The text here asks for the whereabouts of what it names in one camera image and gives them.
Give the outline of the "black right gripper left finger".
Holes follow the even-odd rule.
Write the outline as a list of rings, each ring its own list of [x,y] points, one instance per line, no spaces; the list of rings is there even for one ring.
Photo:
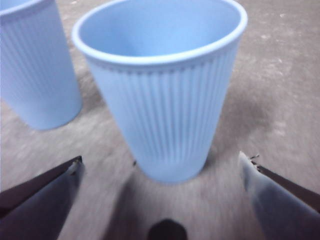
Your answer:
[[[76,156],[0,194],[2,240],[56,240],[77,197],[84,174]]]

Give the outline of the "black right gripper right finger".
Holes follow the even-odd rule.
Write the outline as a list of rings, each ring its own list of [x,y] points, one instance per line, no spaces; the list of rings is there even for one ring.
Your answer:
[[[244,189],[268,240],[318,240],[320,195],[238,154]]]

